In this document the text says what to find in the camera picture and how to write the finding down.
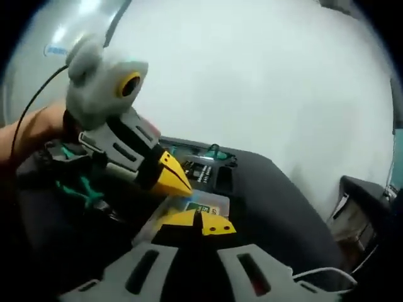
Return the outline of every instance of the teal object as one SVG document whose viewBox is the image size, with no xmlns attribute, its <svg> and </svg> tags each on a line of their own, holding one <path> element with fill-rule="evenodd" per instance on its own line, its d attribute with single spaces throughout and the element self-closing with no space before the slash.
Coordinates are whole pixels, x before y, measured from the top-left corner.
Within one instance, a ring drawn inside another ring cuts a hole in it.
<svg viewBox="0 0 403 302">
<path fill-rule="evenodd" d="M 221 152 L 221 151 L 218 151 L 217 157 L 215 157 L 215 151 L 214 150 L 208 151 L 204 156 L 205 157 L 211 157 L 213 159 L 219 159 L 219 160 L 225 160 L 225 159 L 228 158 L 228 155 L 226 153 L 224 153 L 224 152 Z"/>
<path fill-rule="evenodd" d="M 75 154 L 72 153 L 65 146 L 62 147 L 62 150 L 68 159 L 75 156 Z M 79 176 L 79 177 L 80 177 L 80 182 L 85 190 L 85 194 L 80 193 L 71 187 L 67 187 L 67 186 L 63 185 L 62 183 L 60 183 L 60 181 L 56 181 L 56 186 L 59 189 L 63 190 L 63 192 L 65 192 L 68 195 L 75 196 L 75 197 L 81 197 L 85 202 L 85 208 L 89 209 L 93 206 L 93 204 L 102 200 L 104 197 L 104 194 L 93 190 L 91 187 L 91 184 L 90 184 L 90 180 L 86 176 Z"/>
<path fill-rule="evenodd" d="M 396 189 L 403 187 L 403 129 L 396 129 L 392 176 L 390 184 Z"/>
</svg>

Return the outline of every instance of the label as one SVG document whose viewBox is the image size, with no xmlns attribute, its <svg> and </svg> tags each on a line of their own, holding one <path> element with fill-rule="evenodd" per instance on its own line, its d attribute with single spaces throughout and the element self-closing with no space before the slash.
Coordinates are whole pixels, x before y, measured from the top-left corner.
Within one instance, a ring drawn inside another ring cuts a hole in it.
<svg viewBox="0 0 403 302">
<path fill-rule="evenodd" d="M 66 48 L 52 44 L 46 45 L 43 49 L 43 54 L 45 57 L 50 55 L 67 55 L 68 52 L 69 51 Z"/>
<path fill-rule="evenodd" d="M 206 206 L 205 204 L 189 202 L 186 206 L 186 211 L 197 210 L 198 212 L 204 211 L 213 215 L 220 214 L 220 208 L 218 206 Z"/>
</svg>

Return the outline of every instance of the white wall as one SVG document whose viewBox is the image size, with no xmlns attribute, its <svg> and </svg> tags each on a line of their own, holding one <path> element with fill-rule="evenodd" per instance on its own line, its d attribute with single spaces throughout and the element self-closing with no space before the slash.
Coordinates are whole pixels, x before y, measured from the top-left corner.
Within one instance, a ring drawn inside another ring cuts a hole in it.
<svg viewBox="0 0 403 302">
<path fill-rule="evenodd" d="M 312 0 L 133 0 L 111 47 L 150 63 L 134 106 L 163 135 L 270 158 L 323 219 L 342 175 L 386 181 L 389 68 L 350 17 Z"/>
</svg>

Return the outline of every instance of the yellow lens ring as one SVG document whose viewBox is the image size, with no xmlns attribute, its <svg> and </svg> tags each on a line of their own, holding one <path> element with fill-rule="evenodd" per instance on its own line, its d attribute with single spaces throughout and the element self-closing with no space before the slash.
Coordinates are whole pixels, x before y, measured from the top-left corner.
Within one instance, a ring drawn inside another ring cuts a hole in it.
<svg viewBox="0 0 403 302">
<path fill-rule="evenodd" d="M 138 86 L 141 80 L 141 74 L 138 71 L 132 72 L 128 74 L 126 77 L 120 81 L 117 89 L 116 96 L 118 98 L 124 98 L 125 96 L 130 95 L 133 90 Z"/>
</svg>

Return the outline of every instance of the black cable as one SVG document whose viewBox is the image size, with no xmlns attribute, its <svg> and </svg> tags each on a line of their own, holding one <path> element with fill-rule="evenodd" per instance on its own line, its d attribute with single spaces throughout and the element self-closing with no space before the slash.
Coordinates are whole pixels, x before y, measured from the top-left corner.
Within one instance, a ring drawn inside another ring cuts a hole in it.
<svg viewBox="0 0 403 302">
<path fill-rule="evenodd" d="M 21 123 L 26 115 L 26 113 L 28 112 L 28 110 L 30 109 L 32 103 L 34 102 L 34 100 L 36 100 L 36 98 L 38 97 L 38 95 L 45 89 L 45 87 L 47 86 L 47 84 L 50 83 L 51 80 L 53 80 L 58 74 L 60 74 L 63 70 L 67 69 L 67 65 L 57 69 L 47 80 L 46 82 L 43 83 L 43 85 L 41 86 L 41 88 L 39 88 L 39 90 L 37 91 L 37 93 L 34 94 L 34 96 L 32 97 L 31 101 L 26 105 L 23 114 L 20 117 L 20 120 L 18 121 L 17 124 L 17 128 L 15 129 L 15 133 L 14 133 L 14 138 L 13 138 L 13 143 L 11 144 L 11 154 L 10 154 L 10 160 L 11 162 L 13 162 L 14 160 L 14 148 L 15 148 L 15 142 L 17 141 L 17 134 L 18 134 L 18 130 L 20 129 Z"/>
</svg>

